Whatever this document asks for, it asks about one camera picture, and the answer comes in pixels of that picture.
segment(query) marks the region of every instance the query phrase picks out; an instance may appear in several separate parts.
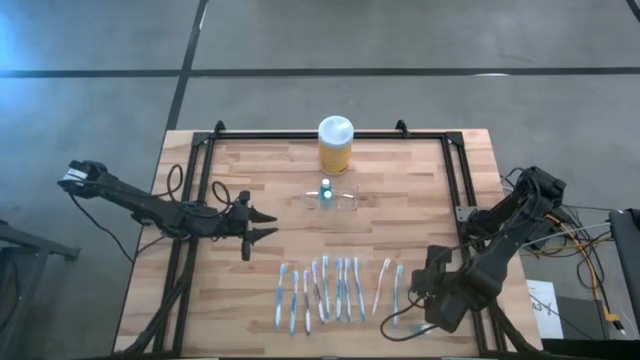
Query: butcher block table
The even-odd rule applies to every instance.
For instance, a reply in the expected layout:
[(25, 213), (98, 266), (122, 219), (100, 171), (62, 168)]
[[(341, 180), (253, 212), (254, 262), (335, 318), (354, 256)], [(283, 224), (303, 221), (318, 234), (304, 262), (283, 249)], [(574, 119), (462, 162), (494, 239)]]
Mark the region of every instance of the butcher block table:
[[(491, 207), (503, 197), (496, 160), (487, 130), (462, 130), (479, 206)], [(170, 131), (162, 148), (154, 193), (166, 191), (166, 177), (174, 164), (185, 169), (193, 131)], [(465, 356), (477, 355), (471, 316), (449, 334), (433, 330), (416, 339), (394, 343), (379, 332), (380, 322), (393, 312), (396, 265), (404, 265), (400, 308), (409, 305), (407, 288), (411, 271), (424, 267), (429, 245), (456, 246), (458, 239), (441, 144), (434, 140), (355, 140), (349, 171), (333, 177), (335, 186), (357, 185), (357, 210), (320, 211), (304, 207), (300, 194), (317, 191), (326, 177), (319, 168), (317, 141), (313, 140), (217, 140), (209, 183), (227, 185), (232, 198), (240, 190), (251, 191), (251, 204), (278, 217), (279, 231), (252, 247), (251, 261), (240, 259), (240, 239), (212, 242), (201, 239), (193, 276), (182, 356), (185, 357), (359, 357), (359, 356)], [(455, 150), (453, 158), (457, 160)], [(199, 157), (201, 169), (203, 156)], [(462, 179), (454, 163), (458, 186)], [(193, 197), (197, 184), (194, 184)], [(464, 191), (460, 191), (466, 203)], [(209, 206), (223, 207), (210, 189)], [(147, 227), (139, 246), (159, 237)], [(114, 350), (129, 346), (158, 309), (168, 266), (171, 241), (163, 240), (141, 253), (135, 261)], [(329, 294), (332, 320), (321, 325), (310, 292), (312, 330), (304, 331), (302, 274), (313, 260), (330, 257)], [(342, 321), (335, 320), (335, 260), (358, 257), (365, 302), (366, 321), (360, 322), (353, 273), (352, 321), (346, 322), (343, 297)], [(372, 316), (378, 274), (385, 258), (391, 265), (385, 273), (380, 303)], [(460, 265), (455, 251), (448, 269)], [(282, 321), (274, 327), (276, 288), (280, 264), (288, 264), (284, 279)], [(289, 335), (289, 313), (293, 295), (293, 271), (300, 274), (295, 335)], [(525, 338), (541, 348), (527, 285), (519, 256), (509, 263), (508, 277), (498, 302)], [(173, 338), (174, 312), (169, 318), (167, 339)], [(412, 309), (388, 324), (392, 336), (405, 336), (424, 322), (423, 311)], [(489, 347), (493, 348), (487, 313), (483, 314)]]

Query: white lid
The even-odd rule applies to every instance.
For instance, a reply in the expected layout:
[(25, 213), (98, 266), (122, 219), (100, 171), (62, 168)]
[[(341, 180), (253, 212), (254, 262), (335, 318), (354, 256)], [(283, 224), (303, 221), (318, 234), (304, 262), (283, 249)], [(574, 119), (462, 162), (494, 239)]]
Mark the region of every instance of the white lid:
[(353, 124), (342, 116), (329, 116), (318, 127), (320, 141), (331, 147), (343, 147), (353, 140)]

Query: clear plastic tray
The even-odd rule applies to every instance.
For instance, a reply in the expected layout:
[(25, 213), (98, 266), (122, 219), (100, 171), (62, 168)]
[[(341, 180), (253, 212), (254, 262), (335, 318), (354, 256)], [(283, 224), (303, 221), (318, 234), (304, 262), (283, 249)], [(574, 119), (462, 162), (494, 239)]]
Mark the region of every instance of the clear plastic tray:
[(357, 186), (332, 186), (333, 199), (330, 202), (320, 202), (318, 190), (306, 191), (300, 194), (302, 206), (318, 210), (355, 210), (358, 208)]

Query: white toothbrush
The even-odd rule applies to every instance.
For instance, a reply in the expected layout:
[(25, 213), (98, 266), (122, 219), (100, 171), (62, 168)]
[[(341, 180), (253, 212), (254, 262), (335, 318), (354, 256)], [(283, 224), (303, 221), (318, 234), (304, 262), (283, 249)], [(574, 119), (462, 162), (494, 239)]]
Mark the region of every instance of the white toothbrush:
[(376, 314), (376, 308), (378, 307), (378, 300), (380, 299), (380, 288), (382, 287), (382, 276), (384, 272), (387, 271), (389, 264), (391, 263), (391, 259), (384, 259), (384, 264), (382, 264), (382, 269), (380, 269), (380, 275), (378, 276), (378, 286), (376, 288), (376, 297), (373, 299), (373, 310), (371, 311), (371, 316)]
[(324, 324), (324, 309), (322, 306), (322, 295), (320, 295), (320, 288), (318, 287), (318, 262), (313, 261), (311, 263), (311, 271), (313, 272), (313, 286), (316, 293), (316, 303), (318, 304), (318, 316), (320, 317), (320, 323)]
[(325, 313), (324, 313), (324, 317), (326, 319), (326, 321), (329, 321), (329, 319), (331, 319), (331, 306), (329, 305), (329, 274), (328, 274), (328, 268), (329, 267), (329, 257), (327, 255), (322, 257), (322, 284), (324, 285), (324, 307), (325, 307)]
[(347, 298), (347, 322), (351, 322), (351, 290), (349, 289), (349, 268), (351, 267), (351, 260), (349, 258), (344, 259), (344, 296)]
[(336, 260), (336, 270), (338, 271), (338, 284), (336, 285), (336, 320), (340, 321), (342, 311), (342, 258)]
[(311, 335), (311, 310), (309, 309), (309, 292), (307, 292), (307, 281), (309, 281), (309, 269), (304, 269), (304, 330), (307, 335)]
[[(400, 289), (400, 283), (402, 282), (402, 270), (404, 270), (404, 267), (402, 265), (398, 265), (396, 267), (396, 282), (393, 286), (393, 312), (397, 313), (398, 312), (398, 303), (400, 301), (400, 294), (399, 294), (399, 289)], [(394, 316), (393, 317), (393, 325), (398, 325), (398, 316)]]

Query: small blue bottle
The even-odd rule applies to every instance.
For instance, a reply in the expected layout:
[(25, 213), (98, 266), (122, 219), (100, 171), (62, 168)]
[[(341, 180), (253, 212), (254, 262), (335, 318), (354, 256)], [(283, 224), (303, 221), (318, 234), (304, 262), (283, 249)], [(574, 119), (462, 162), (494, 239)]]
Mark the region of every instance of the small blue bottle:
[(322, 182), (320, 183), (320, 191), (318, 191), (319, 200), (324, 199), (325, 191), (331, 191), (331, 181), (329, 181), (329, 179), (322, 179)]
[(320, 208), (321, 209), (331, 209), (331, 207), (333, 206), (333, 193), (331, 193), (331, 191), (325, 191), (324, 193), (322, 193), (322, 199), (319, 201), (320, 202)]

